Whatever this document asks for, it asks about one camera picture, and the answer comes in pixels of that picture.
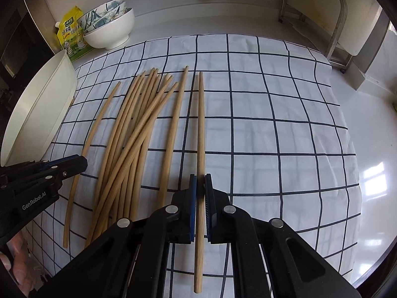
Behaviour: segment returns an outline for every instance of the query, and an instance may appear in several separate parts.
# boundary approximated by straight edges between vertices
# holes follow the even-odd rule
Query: human hand
[[[0,259],[7,271],[12,267],[12,274],[18,282],[18,288],[25,296],[28,296],[34,288],[35,278],[29,270],[29,255],[27,251],[26,241],[22,232],[18,232],[8,243],[7,246],[14,258],[13,265],[6,255],[0,252]]]

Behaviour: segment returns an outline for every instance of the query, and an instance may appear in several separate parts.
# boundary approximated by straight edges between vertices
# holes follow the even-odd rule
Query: checkered tablecloth
[[[70,245],[62,247],[72,179],[61,198],[27,226],[29,248],[54,275],[84,248],[95,183],[112,126],[131,80],[152,67],[179,80],[189,66],[172,158],[168,202],[196,173],[197,96],[204,73],[206,172],[214,188],[252,217],[282,218],[347,279],[361,211],[357,160],[330,87],[331,66],[306,47],[263,37],[197,35],[146,41],[76,68],[75,102],[44,159],[80,154],[114,85],[122,85],[101,121],[73,206]],[[139,218],[155,209],[173,100],[156,120],[139,199]],[[194,245],[171,245],[165,297],[193,297]],[[204,249],[203,295],[233,297],[228,245]]]

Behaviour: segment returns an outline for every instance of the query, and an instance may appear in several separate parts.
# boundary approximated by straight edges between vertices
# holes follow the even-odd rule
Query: screw
[[[120,219],[117,221],[117,226],[118,227],[127,227],[130,224],[129,219]]]
[[[236,212],[236,208],[233,205],[228,205],[224,207],[224,212],[228,214],[233,214]]]
[[[284,222],[280,219],[272,219],[271,224],[276,228],[282,228],[284,226]]]
[[[168,205],[165,208],[165,211],[169,214],[175,214],[176,212],[178,212],[178,206],[175,205]]]

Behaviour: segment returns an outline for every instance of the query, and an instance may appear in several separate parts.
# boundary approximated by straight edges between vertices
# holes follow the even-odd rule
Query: stacked bowls
[[[128,40],[135,16],[124,0],[111,0],[87,12],[77,22],[90,46],[109,50]]]

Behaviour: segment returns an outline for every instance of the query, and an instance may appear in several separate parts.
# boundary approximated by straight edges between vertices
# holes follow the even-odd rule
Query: wooden chopstick
[[[129,138],[132,134],[132,131],[134,130],[136,123],[139,122],[139,120],[142,118],[144,111],[147,108],[147,100],[149,96],[151,95],[151,90],[149,87],[142,93],[138,106],[136,107],[136,110],[133,114],[133,118],[130,121],[130,124],[128,126],[128,131],[126,134],[126,140],[124,140],[124,144],[127,141],[127,138]],[[124,178],[124,182],[122,183],[122,191],[121,194],[124,194],[124,188],[125,188],[125,199],[124,199],[124,217],[129,217],[130,216],[130,206],[131,206],[131,200],[132,200],[132,190],[134,187],[134,179],[135,179],[135,172],[136,172],[136,167],[138,165],[138,158],[134,160],[131,164],[130,170],[126,174]]]
[[[137,81],[137,83],[139,82],[140,84],[143,84],[143,85],[144,85],[144,79],[145,79],[145,75],[144,75],[144,74],[145,74],[145,72],[142,73],[142,75],[140,76],[140,80]],[[109,156],[108,156],[108,160],[107,160],[107,164],[106,164],[106,169],[105,169],[105,173],[104,173],[104,184],[107,183],[107,181],[108,181],[108,179],[109,179],[109,176],[110,176],[110,172],[111,172],[111,170],[112,170],[112,162],[113,162],[113,158],[114,158],[114,153],[115,153],[115,151],[116,151],[116,145],[117,145],[117,142],[118,142],[118,140],[119,140],[119,138],[120,138],[120,133],[121,133],[120,122],[121,122],[122,120],[124,120],[124,116],[126,115],[125,112],[128,110],[128,109],[127,109],[127,105],[128,105],[128,102],[129,102],[129,100],[130,100],[131,97],[132,97],[132,95],[130,95],[130,97],[128,98],[128,100],[124,100],[123,105],[122,105],[122,107],[123,107],[124,104],[125,104],[124,109],[123,109],[123,111],[121,111],[122,109],[120,109],[120,112],[119,112],[120,119],[119,119],[119,121],[117,122],[118,124],[117,124],[117,127],[116,127],[116,134],[115,134],[115,136],[114,136],[114,140],[113,140],[113,143],[112,143],[112,147],[109,149],[109,150],[110,150],[110,153],[109,153]]]
[[[179,114],[181,113],[183,93],[185,92],[185,83],[188,72],[189,72],[189,66],[186,66],[182,75],[182,80],[179,85],[179,92],[172,113],[171,125],[169,126],[167,145],[165,147],[165,155],[164,155],[163,167],[161,171],[160,190],[158,192],[158,199],[157,199],[158,209],[162,208],[165,205],[165,197],[167,195],[167,190],[168,190],[169,173],[171,171],[173,148],[175,144],[175,137],[179,122]]]
[[[110,105],[110,102],[112,101],[112,98],[115,95],[120,84],[121,84],[121,82],[118,82],[116,84],[116,86],[113,88],[113,91],[110,93],[109,97],[107,98],[105,104],[102,106],[102,109],[100,110],[98,117],[95,120],[95,123],[94,123],[93,127],[91,128],[90,133],[88,134],[87,140],[86,140],[83,150],[81,152],[82,156],[84,156],[84,157],[87,156],[88,150],[90,149],[90,146],[91,146],[91,142],[95,136],[95,133],[99,127],[99,124],[103,118],[103,115],[107,111],[107,109]],[[69,245],[70,221],[71,221],[71,216],[72,216],[73,201],[74,201],[74,197],[76,194],[77,184],[79,183],[79,178],[80,178],[80,174],[74,176],[73,182],[72,182],[72,187],[71,187],[70,193],[69,193],[69,199],[67,201],[66,215],[65,215],[65,226],[64,226],[64,240],[63,240],[64,248],[67,248]]]
[[[117,210],[117,219],[118,220],[125,217],[124,205],[126,203],[127,182],[128,182],[128,180],[124,179],[122,182],[122,186],[120,188],[119,207]]]
[[[170,74],[165,75],[164,83],[168,85],[167,82],[169,81],[169,79],[170,79]],[[157,88],[156,88],[156,90],[153,89],[152,92],[154,92],[154,93],[153,93],[153,95],[150,96],[151,98],[155,97]],[[132,123],[131,123],[133,128],[135,127],[135,122],[139,119],[140,119],[140,117],[138,117],[138,113],[137,113],[136,117],[132,120]],[[132,194],[133,194],[133,189],[134,189],[134,184],[135,184],[137,168],[138,168],[138,157],[132,161],[130,171],[126,175],[126,178],[128,177],[128,184],[127,184],[127,192],[126,192],[126,201],[124,203],[124,211],[129,212],[130,219],[132,219],[132,214],[133,214],[133,212],[132,212],[132,201],[133,201]]]
[[[140,147],[142,146],[144,139],[146,138],[148,132],[150,131],[152,124],[154,124],[154,121],[157,119],[158,114],[160,113],[160,111],[162,110],[162,108],[164,107],[166,102],[169,100],[169,98],[172,96],[172,93],[177,88],[178,83],[175,83],[168,93],[164,93],[167,86],[168,86],[168,84],[166,84],[162,88],[162,93],[161,94],[159,93],[155,97],[154,101],[152,102],[152,104],[154,104],[154,106],[156,106],[158,104],[158,102],[155,103],[156,99],[158,99],[158,97],[161,98],[163,96],[163,94],[166,94],[165,97],[162,98],[160,104],[156,107],[156,109],[154,111],[147,111],[144,114],[144,116],[142,117],[141,121],[144,120],[145,116],[149,115],[148,113],[150,113],[149,120],[146,120],[146,119],[144,120],[144,122],[145,122],[144,128],[142,128],[140,130],[137,130],[137,129],[134,130],[130,140],[127,143],[127,145],[129,146],[130,141],[134,140],[133,146],[131,145],[129,147],[124,148],[122,154],[124,154],[125,152],[127,152],[127,153],[125,153],[123,161],[121,161],[122,156],[120,156],[120,159],[116,164],[115,170],[112,172],[112,175],[109,178],[108,184],[106,185],[106,187],[103,191],[103,195],[99,201],[98,209],[96,210],[96,212],[94,214],[93,223],[91,224],[91,228],[90,228],[89,234],[87,236],[86,246],[93,239],[97,238],[100,235],[100,231],[102,230],[102,227],[103,227],[102,225],[104,222],[106,222],[107,216],[108,216],[111,206],[112,206],[112,203],[113,203],[114,199],[116,198],[116,192],[114,191],[114,189],[117,189],[117,187],[119,187],[121,185],[121,183],[125,177],[125,174],[127,173],[127,170],[130,168],[132,161],[134,160],[135,156],[139,152]],[[138,132],[139,135],[135,139],[133,137],[134,137],[134,134],[136,133],[136,131],[139,131]]]
[[[202,291],[202,271],[204,261],[204,174],[205,174],[205,113],[204,79],[202,72],[198,80],[198,137],[197,137],[197,201],[196,201],[196,238],[195,238],[195,274],[194,292]]]
[[[159,76],[158,79],[156,80],[156,83],[152,89],[152,93],[149,96],[148,103],[151,103],[154,100],[154,97],[156,96],[157,89],[160,85],[160,79],[161,77]],[[140,194],[140,185],[142,182],[142,176],[143,176],[143,170],[146,162],[146,156],[148,153],[148,148],[149,148],[149,143],[150,143],[150,138],[152,136],[152,131],[154,127],[154,122],[149,129],[148,135],[146,136],[144,142],[142,143],[142,147],[140,149],[140,154],[138,158],[138,165],[136,166],[136,172],[135,172],[135,178],[134,178],[134,187],[132,191],[132,199],[131,199],[131,206],[130,206],[130,219],[132,221],[136,220],[136,216],[138,215],[138,203],[139,203],[139,194]]]
[[[150,71],[149,77],[147,78],[147,88],[146,88],[146,93],[148,90],[150,90],[153,86],[154,80],[155,80],[155,75],[157,73],[157,69],[152,68],[152,70]],[[112,163],[112,166],[114,167],[116,165],[116,161],[118,160],[118,158],[120,157],[120,153],[122,151],[122,146],[124,144],[124,140],[126,138],[126,134],[127,134],[127,130],[128,130],[128,123],[131,122],[131,118],[132,118],[132,114],[134,113],[136,104],[138,102],[138,97],[139,97],[139,93],[136,93],[134,100],[131,102],[131,105],[127,111],[127,114],[124,117],[124,121],[122,122],[122,128],[120,131],[120,137],[118,140],[118,143],[116,145],[116,151],[114,153],[114,161]],[[112,211],[111,211],[111,216],[112,216],[112,224],[114,222],[116,222],[116,220],[118,218],[123,217],[123,210],[124,210],[124,200],[125,200],[125,190],[126,190],[126,185],[125,187],[123,187],[123,189],[120,188],[120,190],[118,191],[118,194],[116,195],[116,200],[113,203],[113,207],[112,207]]]
[[[155,72],[154,72],[154,74],[156,75],[153,75],[153,81],[151,82],[151,84],[150,84],[150,87],[148,88],[148,90],[147,90],[147,93],[146,93],[146,95],[145,95],[145,98],[144,98],[144,100],[143,100],[143,102],[142,102],[142,107],[140,108],[140,111],[139,111],[139,116],[141,116],[141,115],[143,115],[143,113],[145,112],[145,110],[146,110],[146,108],[149,106],[149,104],[153,101],[153,99],[154,99],[154,97],[155,97],[155,95],[156,95],[156,91],[157,91],[157,88],[158,88],[158,85],[159,85],[159,83],[160,83],[160,79],[161,79],[161,76],[160,75],[157,75],[157,73],[158,73],[158,69],[156,69],[155,70]],[[138,159],[138,161],[135,161],[135,162],[139,162],[140,160],[142,160],[141,159],[141,154],[139,155],[139,159]],[[138,171],[138,169],[137,168],[140,168],[140,165],[138,164],[138,165],[136,165],[136,167],[132,167],[132,169],[130,168],[130,169],[128,169],[128,171],[127,171],[127,173],[126,173],[126,176],[124,177],[124,184],[126,185],[126,195],[124,196],[124,201],[122,202],[122,203],[120,203],[120,204],[122,204],[123,205],[123,208],[124,208],[124,206],[125,206],[125,204],[126,204],[126,197],[127,197],[127,187],[128,187],[128,180],[130,179],[130,172],[132,172],[132,173],[134,173],[135,172],[135,176],[133,177],[134,178],[134,180],[136,180],[136,172],[138,172],[138,173],[140,173],[140,171]],[[132,191],[132,194],[131,194],[131,196],[130,196],[130,193],[128,194],[128,200],[130,201],[130,204],[129,204],[129,210],[128,211],[125,211],[125,213],[124,213],[124,215],[126,216],[126,217],[130,217],[131,218],[131,216],[130,216],[130,212],[131,212],[131,204],[132,204],[132,200],[134,200],[134,198],[136,198],[136,195],[135,195],[135,197],[134,197],[134,190]]]
[[[95,186],[94,203],[93,203],[93,210],[94,211],[96,210],[97,205],[98,205],[100,192],[102,190],[102,184],[103,184],[103,182],[105,182],[105,183],[108,182],[107,180],[104,180],[104,175],[105,175],[106,164],[107,164],[108,158],[109,158],[110,148],[112,147],[113,140],[114,140],[114,137],[116,135],[117,128],[119,126],[119,123],[120,123],[120,120],[121,120],[122,115],[124,113],[124,110],[125,110],[125,108],[127,106],[128,100],[130,99],[132,93],[134,92],[134,89],[136,89],[137,82],[139,81],[139,79],[140,79],[140,75],[136,76],[134,78],[134,81],[132,81],[130,89],[129,89],[126,97],[124,98],[122,106],[121,106],[121,108],[119,110],[119,113],[117,115],[116,122],[113,125],[112,133],[110,134],[108,145],[106,146],[105,155],[104,155],[104,157],[102,159],[102,165],[101,165],[99,176],[98,176],[98,182],[97,182],[97,185]]]
[[[86,245],[87,243],[89,244],[92,240],[92,236],[95,230],[95,226],[98,222],[98,217],[100,215],[100,212],[102,211],[106,198],[108,197],[110,188],[112,187],[112,184],[114,182],[114,180],[116,179],[120,168],[122,167],[124,160],[126,159],[128,153],[130,152],[131,147],[134,145],[134,142],[136,141],[136,138],[138,137],[139,133],[141,132],[142,128],[144,127],[144,125],[146,124],[146,121],[148,120],[148,118],[150,117],[150,115],[152,114],[152,112],[154,111],[154,109],[156,108],[156,106],[158,105],[158,103],[161,101],[162,103],[162,96],[163,93],[165,92],[166,88],[168,87],[168,84],[172,81],[173,76],[170,76],[169,79],[166,81],[166,84],[161,88],[161,90],[159,91],[158,95],[154,98],[153,102],[150,104],[150,106],[148,107],[147,111],[145,112],[145,114],[142,116],[141,120],[138,122],[138,125],[136,126],[136,128],[134,129],[134,131],[132,132],[132,135],[130,136],[128,142],[126,143],[119,159],[118,162],[116,163],[112,173],[110,174],[108,183],[101,195],[101,198],[99,200],[98,203],[98,207],[97,210],[94,213],[94,217],[91,223],[91,228],[90,228],[90,232],[89,232],[89,237],[87,238],[86,241]]]
[[[139,98],[139,94],[143,87],[145,87],[145,76],[141,76],[140,80],[137,82],[137,88],[134,90],[134,93],[131,95],[130,99],[128,100],[127,106],[122,114],[122,118],[119,122],[119,126],[116,131],[116,136],[114,138],[114,143],[112,144],[112,148],[110,150],[110,157],[107,163],[107,168],[110,167],[110,171],[113,169],[116,161],[120,156],[120,152],[122,147],[120,146],[120,140],[124,140],[124,134],[126,132],[126,121],[131,119],[132,112],[136,106],[137,100]],[[119,202],[119,195],[117,196],[114,206],[111,212],[111,223],[112,225],[117,220],[117,209],[118,209],[118,202]]]

